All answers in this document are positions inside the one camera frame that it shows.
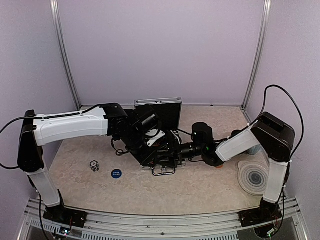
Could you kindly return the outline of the aluminium poker chip case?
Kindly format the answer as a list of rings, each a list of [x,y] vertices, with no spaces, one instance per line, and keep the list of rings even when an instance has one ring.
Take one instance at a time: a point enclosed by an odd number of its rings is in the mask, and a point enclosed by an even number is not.
[[[142,170],[149,168],[155,177],[173,175],[177,168],[186,165],[186,160],[182,158],[183,141],[178,131],[182,98],[167,97],[134,101],[135,110],[143,110],[145,106],[153,109],[158,123],[155,128],[145,134],[147,145],[155,153],[152,154],[148,165],[142,165],[140,168]]]

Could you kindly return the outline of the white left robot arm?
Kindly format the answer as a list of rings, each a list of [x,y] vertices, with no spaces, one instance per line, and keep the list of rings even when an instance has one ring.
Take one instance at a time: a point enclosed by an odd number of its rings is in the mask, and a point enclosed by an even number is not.
[[[87,136],[108,136],[122,141],[126,151],[142,165],[155,162],[155,143],[165,137],[162,121],[149,105],[127,111],[118,103],[98,104],[86,110],[61,114],[25,113],[18,148],[18,167],[50,208],[50,214],[63,223],[70,211],[53,184],[45,161],[43,146],[67,139]]]

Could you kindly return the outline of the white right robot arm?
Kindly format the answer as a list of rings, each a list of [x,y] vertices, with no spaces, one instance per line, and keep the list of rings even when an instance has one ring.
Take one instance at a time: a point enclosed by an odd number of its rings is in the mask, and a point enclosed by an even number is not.
[[[200,156],[209,166],[220,167],[233,157],[247,150],[261,146],[269,159],[266,190],[261,207],[256,210],[256,218],[266,222],[275,212],[291,160],[295,130],[268,112],[263,112],[253,123],[230,138],[218,143],[214,141],[213,129],[204,122],[192,126],[191,142],[179,144],[177,150],[182,159]]]

